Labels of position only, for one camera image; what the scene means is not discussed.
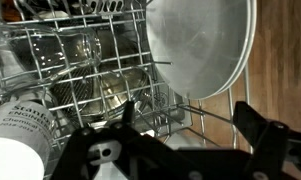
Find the wire rack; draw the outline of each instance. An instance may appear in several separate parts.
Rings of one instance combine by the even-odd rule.
[[[79,4],[76,6],[77,8],[75,10],[72,9],[71,4],[68,3],[67,0],[60,0],[60,1],[53,1],[53,0],[47,0],[45,1],[46,8],[45,11],[51,12],[50,18],[42,18],[40,16],[40,11],[42,11],[42,7],[35,6],[37,2],[35,0],[14,0],[14,6],[20,13],[21,21],[16,22],[2,22],[3,24],[8,25],[31,25],[31,24],[42,24],[52,27],[56,32],[60,31],[67,31],[67,30],[73,30],[73,29],[84,29],[84,28],[93,28],[94,30],[107,30],[111,32],[112,35],[112,41],[114,44],[114,51],[115,55],[113,57],[109,58],[102,58],[102,63],[107,62],[113,62],[116,63],[116,69],[113,69],[111,71],[105,71],[105,72],[98,72],[98,71],[92,71],[89,74],[86,74],[84,76],[76,76],[73,77],[72,73],[68,73],[68,78],[58,80],[55,82],[55,84],[63,84],[68,83],[69,87],[71,88],[71,91],[75,91],[75,82],[77,81],[83,81],[86,79],[98,79],[99,77],[102,77],[107,74],[116,74],[121,77],[122,81],[125,84],[124,90],[117,93],[112,94],[105,94],[102,89],[100,88],[100,97],[97,98],[90,98],[90,99],[78,99],[77,95],[75,93],[71,94],[72,101],[67,104],[62,104],[59,106],[53,106],[50,107],[49,110],[52,112],[57,112],[59,110],[64,110],[67,108],[73,108],[75,109],[78,126],[77,127],[83,127],[85,126],[85,123],[83,122],[83,118],[80,112],[80,106],[95,102],[95,101],[101,101],[102,104],[106,104],[107,99],[114,98],[119,95],[125,95],[127,97],[127,100],[133,100],[132,94],[137,91],[146,90],[148,95],[148,104],[150,104],[150,110],[148,112],[142,112],[137,111],[136,113],[136,119],[140,122],[143,122],[143,126],[146,128],[141,128],[140,132],[144,131],[152,131],[153,135],[155,137],[163,137],[165,136],[165,142],[169,139],[169,137],[177,130],[184,130],[187,129],[190,132],[192,132],[194,135],[198,136],[203,140],[204,143],[211,143],[216,146],[218,146],[216,143],[211,141],[209,138],[204,136],[204,118],[205,116],[213,116],[221,121],[224,121],[228,123],[230,126],[232,126],[232,144],[233,148],[237,148],[238,146],[238,135],[237,130],[235,126],[232,124],[231,119],[220,117],[216,114],[204,111],[202,109],[201,101],[198,101],[199,107],[193,107],[190,106],[190,103],[188,100],[183,99],[183,101],[180,102],[168,102],[163,103],[163,105],[160,104],[160,98],[158,98],[158,94],[160,93],[160,88],[162,86],[165,86],[165,88],[168,88],[169,93],[173,93],[173,91],[167,87],[166,83],[162,81],[158,76],[155,68],[155,64],[157,62],[152,60],[150,48],[148,47],[147,42],[147,35],[145,32],[145,25],[146,25],[146,18],[145,18],[145,9],[147,6],[147,3],[151,3],[151,1],[146,0],[98,0],[98,1],[83,1],[79,0]],[[68,14],[68,17],[59,17],[57,14],[55,3],[61,3],[63,7],[63,11],[65,11]],[[117,29],[121,26],[129,25],[127,32],[130,35],[130,39],[133,39],[136,45],[137,51],[135,53],[125,54],[122,55],[119,53],[118,49],[118,39],[116,36]],[[123,66],[122,62],[125,59],[129,58],[138,58],[139,62],[138,64],[134,66]],[[170,62],[160,62],[163,64],[166,64],[169,66]],[[71,63],[67,58],[65,58],[65,64],[64,66],[66,68],[71,67]],[[129,87],[129,83],[125,78],[122,78],[122,74],[125,71],[129,71],[131,69],[138,69],[142,71],[146,77],[148,83],[142,87],[137,88],[131,88]],[[40,66],[37,66],[37,69],[31,72],[24,72],[24,73],[32,73],[32,74],[38,74],[38,77],[42,79],[42,72],[44,72],[45,69],[40,68]],[[248,67],[246,66],[244,69],[244,79],[245,79],[245,93],[246,93],[246,101],[250,102],[250,94],[249,94],[249,79],[248,79]],[[0,81],[4,82],[11,78],[18,78],[18,76],[21,76],[22,74],[16,74],[11,77],[1,77]],[[42,90],[45,92],[47,90],[47,87],[49,84],[41,84],[38,87],[42,87]],[[228,100],[229,100],[229,112],[230,115],[233,113],[233,100],[232,100],[232,92],[231,88],[228,89]],[[175,110],[182,110],[186,113],[194,113],[198,114],[200,116],[200,123],[201,123],[201,132],[196,132],[192,130],[189,126],[192,124],[191,122],[191,116],[187,116],[186,120],[180,120],[176,119],[171,115],[171,111]],[[118,116],[113,117],[111,114],[109,114],[109,111],[107,108],[105,108],[104,116],[103,116],[102,123],[99,123],[98,127],[102,127],[106,124],[106,122],[118,118]],[[62,136],[56,137],[53,144],[53,150],[54,153],[50,157],[51,162],[56,162],[58,159],[58,156],[61,153],[63,144],[66,143],[66,139],[70,137],[70,134],[64,134]],[[49,177],[49,173],[52,171],[53,166],[48,166],[48,169],[46,170],[46,177]]]

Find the bottle label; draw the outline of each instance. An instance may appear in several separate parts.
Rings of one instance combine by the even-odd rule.
[[[38,153],[44,165],[51,151],[54,122],[48,109],[31,101],[15,101],[0,106],[0,137],[28,145]]]

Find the glass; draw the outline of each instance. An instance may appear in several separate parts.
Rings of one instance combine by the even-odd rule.
[[[97,67],[100,52],[90,28],[56,32],[38,25],[0,25],[0,95],[53,85],[69,72]]]

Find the wooden floor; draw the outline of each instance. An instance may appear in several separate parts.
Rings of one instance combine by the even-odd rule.
[[[257,28],[249,59],[251,106],[269,119],[301,131],[301,0],[257,0]],[[243,77],[232,87],[234,101],[244,100]],[[204,110],[229,117],[227,92],[202,101]],[[194,129],[200,129],[193,116]],[[205,118],[205,134],[223,146],[231,145],[231,127]],[[247,144],[240,138],[240,148]],[[301,179],[291,164],[284,170]]]

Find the plate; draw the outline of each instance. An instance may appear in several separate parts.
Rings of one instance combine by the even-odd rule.
[[[240,71],[252,43],[252,0],[165,0],[147,6],[152,57],[165,82],[188,99],[221,92]]]

